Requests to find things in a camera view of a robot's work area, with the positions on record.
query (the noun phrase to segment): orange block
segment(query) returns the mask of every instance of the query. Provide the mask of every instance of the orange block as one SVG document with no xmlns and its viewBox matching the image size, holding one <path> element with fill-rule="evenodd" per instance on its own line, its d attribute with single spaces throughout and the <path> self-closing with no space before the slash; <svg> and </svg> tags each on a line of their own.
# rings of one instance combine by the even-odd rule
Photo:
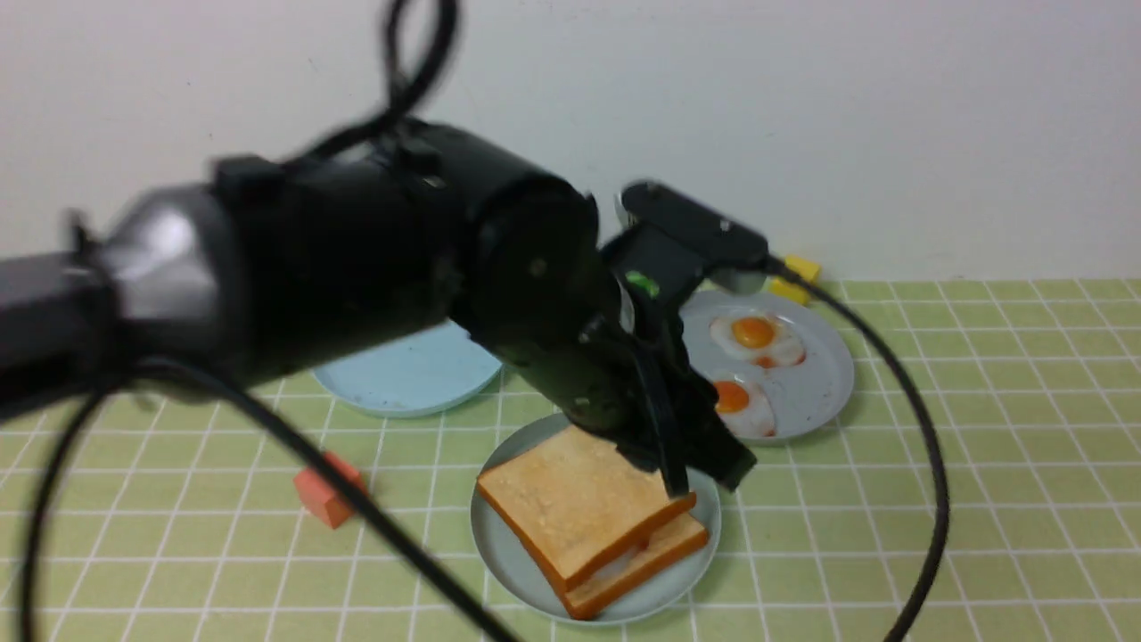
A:
<svg viewBox="0 0 1141 642">
<path fill-rule="evenodd" d="M 361 473 L 351 465 L 341 461 L 332 452 L 325 452 L 325 460 L 337 468 L 354 486 L 367 493 Z M 335 529 L 345 523 L 345 520 L 353 517 L 353 507 L 349 506 L 339 493 L 321 479 L 321 474 L 313 469 L 306 469 L 293 478 L 293 487 L 301 498 L 301 504 L 309 510 L 318 520 L 325 522 L 329 528 Z"/>
</svg>

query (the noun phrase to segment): black cable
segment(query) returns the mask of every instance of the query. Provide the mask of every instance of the black cable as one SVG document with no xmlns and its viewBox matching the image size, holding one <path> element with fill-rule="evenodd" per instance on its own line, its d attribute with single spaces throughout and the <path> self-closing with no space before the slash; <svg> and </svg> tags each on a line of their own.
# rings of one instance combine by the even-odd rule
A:
<svg viewBox="0 0 1141 642">
<path fill-rule="evenodd" d="M 379 506 L 353 482 L 347 480 L 332 464 L 325 460 L 308 440 L 275 415 L 265 405 L 253 399 L 238 387 L 197 368 L 185 361 L 168 357 L 149 357 L 140 360 L 131 374 L 141 380 L 175 380 L 189 383 L 219 399 L 229 403 L 246 417 L 273 436 L 278 442 L 293 452 L 307 466 L 310 466 L 337 493 L 359 513 L 361 518 L 385 541 L 397 550 L 407 561 L 423 575 L 461 613 L 487 634 L 494 642 L 518 642 L 518 639 L 502 623 L 485 610 L 447 571 L 445 571 L 418 544 L 408 538 L 403 530 Z M 35 642 L 35 595 L 39 580 L 39 555 L 47 529 L 48 510 L 55 496 L 59 477 L 66 468 L 67 457 L 75 445 L 75 439 L 82 432 L 95 411 L 114 390 L 128 383 L 128 380 L 116 380 L 100 384 L 84 403 L 56 442 L 51 460 L 40 478 L 37 491 L 35 509 L 32 512 L 24 545 L 24 566 L 21 569 L 19 594 L 19 640 Z"/>
<path fill-rule="evenodd" d="M 56 440 L 56 447 L 51 452 L 51 460 L 48 468 L 40 476 L 40 486 L 35 490 L 35 503 L 32 515 L 29 520 L 27 530 L 24 537 L 24 563 L 19 570 L 19 640 L 34 642 L 35 637 L 35 595 L 39 587 L 40 548 L 43 545 L 43 534 L 47 529 L 48 512 L 55 498 L 56 487 L 59 486 L 59 478 L 67 468 L 67 458 L 75 446 L 75 440 L 87 426 L 91 415 L 98 411 L 99 406 L 122 384 L 126 379 L 108 379 L 96 384 L 92 392 L 84 400 L 71 420 L 67 426 Z"/>
<path fill-rule="evenodd" d="M 432 39 L 424 52 L 423 62 L 405 83 L 399 71 L 398 33 L 407 0 L 394 0 L 389 6 L 383 25 L 383 62 L 389 87 L 388 106 L 379 114 L 356 124 L 350 124 L 327 135 L 302 152 L 282 163 L 286 171 L 309 162 L 329 160 L 361 143 L 373 140 L 391 131 L 428 95 L 447 63 L 455 34 L 459 31 L 460 9 L 458 0 L 436 2 L 436 24 Z"/>
<path fill-rule="evenodd" d="M 325 460 L 315 446 L 309 444 L 281 417 L 275 415 L 260 401 L 242 391 L 233 382 L 197 368 L 184 361 L 165 357 L 152 357 L 140 363 L 141 373 L 148 377 L 163 375 L 189 382 L 212 396 L 228 401 L 243 415 L 265 429 L 277 441 L 293 452 L 305 464 L 314 470 L 333 487 L 357 511 L 364 521 L 372 527 L 388 544 L 396 548 L 408 562 L 423 575 L 460 612 L 478 626 L 495 642 L 517 642 L 518 639 L 502 623 L 487 612 L 447 571 L 445 571 L 418 544 L 412 542 L 396 522 L 353 482 Z"/>
<path fill-rule="evenodd" d="M 923 608 L 923 602 L 934 585 L 936 576 L 939 572 L 939 563 L 942 561 L 942 553 L 947 547 L 947 534 L 950 531 L 950 491 L 947 485 L 947 468 L 942 462 L 942 449 L 939 448 L 939 436 L 934 432 L 934 423 L 931 421 L 931 414 L 928 412 L 923 397 L 920 395 L 919 389 L 915 388 L 915 382 L 912 381 L 904 365 L 899 363 L 899 359 L 888 348 L 888 344 L 875 334 L 875 331 L 863 318 L 823 287 L 806 281 L 800 274 L 776 257 L 769 258 L 769 261 L 764 266 L 764 271 L 804 289 L 817 299 L 823 300 L 828 307 L 843 316 L 849 324 L 855 326 L 867 342 L 872 344 L 872 348 L 880 353 L 883 363 L 888 365 L 888 369 L 891 371 L 896 381 L 899 382 L 899 388 L 903 389 L 904 396 L 912 406 L 912 412 L 915 413 L 915 420 L 919 422 L 920 434 L 923 437 L 923 445 L 926 448 L 928 460 L 931 463 L 931 478 L 934 481 L 934 528 L 932 529 L 931 544 L 928 545 L 926 558 L 923 560 L 923 567 L 920 569 L 920 577 L 915 582 L 915 587 L 912 590 L 907 603 L 904 604 L 903 610 L 899 612 L 896 624 L 884 637 L 884 642 L 903 642 L 904 637 L 907 636 L 908 629 L 915 624 L 915 618 L 919 617 L 920 609 Z"/>
</svg>

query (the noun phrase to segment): light blue plate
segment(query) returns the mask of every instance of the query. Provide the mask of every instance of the light blue plate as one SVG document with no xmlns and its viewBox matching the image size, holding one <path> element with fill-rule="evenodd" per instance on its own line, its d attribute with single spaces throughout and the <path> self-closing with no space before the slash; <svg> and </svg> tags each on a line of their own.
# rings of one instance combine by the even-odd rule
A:
<svg viewBox="0 0 1141 642">
<path fill-rule="evenodd" d="M 566 416 L 550 415 L 519 429 L 499 445 L 479 471 L 513 460 L 539 446 L 570 423 Z M 503 518 L 491 507 L 479 491 L 471 494 L 471 536 L 479 558 L 487 564 L 492 577 L 509 593 L 536 611 L 567 624 L 581 626 L 618 626 L 629 624 L 665 609 L 677 602 L 697 584 L 709 570 L 721 539 L 721 496 L 717 482 L 695 469 L 687 469 L 689 488 L 697 494 L 697 505 L 689 514 L 705 526 L 710 541 L 701 551 L 675 562 L 645 584 L 623 595 L 592 620 L 576 620 L 567 615 L 555 590 L 543 578 L 543 572 L 507 526 Z M 742 639 L 748 637 L 741 632 Z"/>
<path fill-rule="evenodd" d="M 419 417 L 462 404 L 502 365 L 448 323 L 313 372 L 331 395 L 378 417 Z"/>
</svg>

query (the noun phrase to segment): bread slice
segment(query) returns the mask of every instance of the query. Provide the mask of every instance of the bread slice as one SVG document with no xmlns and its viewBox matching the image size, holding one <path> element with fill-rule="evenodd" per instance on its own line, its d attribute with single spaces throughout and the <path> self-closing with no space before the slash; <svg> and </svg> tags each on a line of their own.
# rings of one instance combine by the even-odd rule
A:
<svg viewBox="0 0 1141 642">
<path fill-rule="evenodd" d="M 623 555 L 559 600 L 574 619 L 593 619 L 602 609 L 678 561 L 701 551 L 710 534 L 701 522 L 682 514 L 650 536 L 646 546 Z"/>
<path fill-rule="evenodd" d="M 558 594 L 697 503 L 693 493 L 671 499 L 659 474 L 639 471 L 613 444 L 575 426 L 485 471 L 476 488 Z"/>
</svg>

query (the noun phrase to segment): table surface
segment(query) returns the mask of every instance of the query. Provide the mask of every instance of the table surface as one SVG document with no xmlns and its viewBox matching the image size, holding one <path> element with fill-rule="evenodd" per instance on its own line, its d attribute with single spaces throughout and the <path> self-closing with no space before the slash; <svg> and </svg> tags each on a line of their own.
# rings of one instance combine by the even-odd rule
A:
<svg viewBox="0 0 1141 642">
<path fill-rule="evenodd" d="M 1141 279 L 830 287 L 884 332 L 940 426 L 954 526 L 913 640 L 1141 640 Z M 841 333 L 858 379 L 842 430 L 755 449 L 760 466 L 726 496 L 709 575 L 625 628 L 556 626 L 475 555 L 468 501 L 479 465 L 553 411 L 518 377 L 504 373 L 464 406 L 410 421 L 358 415 L 308 375 L 258 393 L 357 466 L 526 640 L 873 641 L 914 583 L 931 491 L 898 388 L 853 331 Z M 22 511 L 63 415 L 0 431 L 8 616 Z M 115 399 L 56 512 L 43 639 L 478 639 L 359 521 L 330 531 L 300 510 L 297 471 L 229 409 Z"/>
</svg>

